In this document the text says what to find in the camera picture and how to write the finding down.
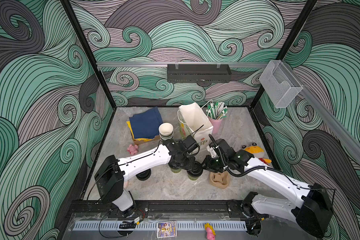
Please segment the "white green paper takeout bag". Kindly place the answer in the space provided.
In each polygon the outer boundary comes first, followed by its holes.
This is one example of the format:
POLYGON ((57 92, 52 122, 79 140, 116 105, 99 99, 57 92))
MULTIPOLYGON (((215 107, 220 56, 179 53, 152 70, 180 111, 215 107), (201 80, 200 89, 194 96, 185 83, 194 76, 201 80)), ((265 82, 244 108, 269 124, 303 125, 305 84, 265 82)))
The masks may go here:
POLYGON ((206 151, 214 127, 202 107, 197 103, 179 106, 178 120, 182 137, 191 135, 200 146, 200 152, 206 151))

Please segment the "green white paper cup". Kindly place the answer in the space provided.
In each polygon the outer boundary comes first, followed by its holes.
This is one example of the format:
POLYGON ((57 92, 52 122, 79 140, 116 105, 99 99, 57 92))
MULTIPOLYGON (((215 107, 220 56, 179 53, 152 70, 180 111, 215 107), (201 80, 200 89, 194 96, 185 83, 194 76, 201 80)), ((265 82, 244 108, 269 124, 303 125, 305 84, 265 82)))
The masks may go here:
POLYGON ((170 170, 171 170, 173 173, 177 174, 177 173, 179 173, 182 169, 179 169, 179 168, 170 168, 170 170))

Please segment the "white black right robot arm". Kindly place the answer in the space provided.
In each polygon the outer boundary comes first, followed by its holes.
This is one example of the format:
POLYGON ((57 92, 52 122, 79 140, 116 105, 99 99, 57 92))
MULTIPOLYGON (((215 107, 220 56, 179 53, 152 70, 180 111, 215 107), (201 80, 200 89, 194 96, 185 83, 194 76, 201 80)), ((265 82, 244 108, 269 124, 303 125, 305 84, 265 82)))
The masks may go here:
POLYGON ((241 203, 250 235, 258 235, 261 221, 278 217, 296 223, 313 237, 323 238, 333 217, 333 198, 320 184, 307 184, 269 166, 264 159, 241 149, 235 151, 223 139, 211 139, 209 155, 202 165, 212 173, 228 173, 232 177, 252 177, 283 196, 268 198, 250 192, 241 203))

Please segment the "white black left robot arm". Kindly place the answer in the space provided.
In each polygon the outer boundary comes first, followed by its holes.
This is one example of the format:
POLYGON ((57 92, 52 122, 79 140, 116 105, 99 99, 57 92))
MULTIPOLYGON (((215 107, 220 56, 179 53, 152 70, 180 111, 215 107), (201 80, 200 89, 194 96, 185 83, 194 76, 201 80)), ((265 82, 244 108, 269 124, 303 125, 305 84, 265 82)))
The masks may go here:
POLYGON ((183 140, 160 141, 152 150, 128 157, 108 156, 94 176, 101 203, 112 203, 122 213, 136 209, 135 200, 125 190, 124 182, 132 177, 146 179, 150 177, 151 168, 169 165, 173 169, 192 171, 196 164, 196 155, 200 146, 193 136, 183 140))

